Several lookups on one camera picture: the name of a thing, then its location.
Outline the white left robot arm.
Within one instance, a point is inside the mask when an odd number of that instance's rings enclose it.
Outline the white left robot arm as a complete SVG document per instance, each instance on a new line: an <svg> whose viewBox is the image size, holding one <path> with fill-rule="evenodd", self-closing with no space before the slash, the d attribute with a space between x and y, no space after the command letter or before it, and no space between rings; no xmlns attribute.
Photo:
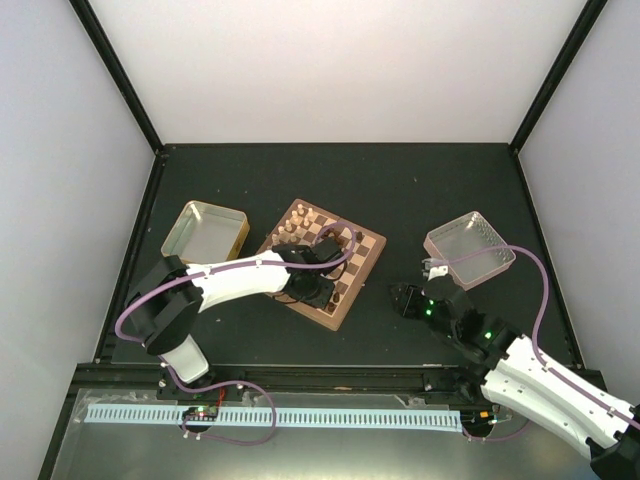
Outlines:
<svg viewBox="0 0 640 480"><path fill-rule="evenodd" d="M192 335L199 313L231 300L277 293L322 308L333 291L326 276L347 259L331 238L311 246L277 245L216 264L186 264L171 256L159 262L131 296L115 332L158 357L184 392L202 399L213 391L215 376Z"/></svg>

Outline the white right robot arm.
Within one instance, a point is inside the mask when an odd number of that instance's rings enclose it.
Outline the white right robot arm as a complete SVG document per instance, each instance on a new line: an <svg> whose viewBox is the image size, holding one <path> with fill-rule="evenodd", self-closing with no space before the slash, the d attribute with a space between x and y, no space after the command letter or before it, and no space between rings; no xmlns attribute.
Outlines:
<svg viewBox="0 0 640 480"><path fill-rule="evenodd" d="M470 368L454 379L457 396L483 397L555 434L590 462L601 479L639 476L639 409L535 349L505 320L480 312L450 275L390 286L393 309L424 322Z"/></svg>

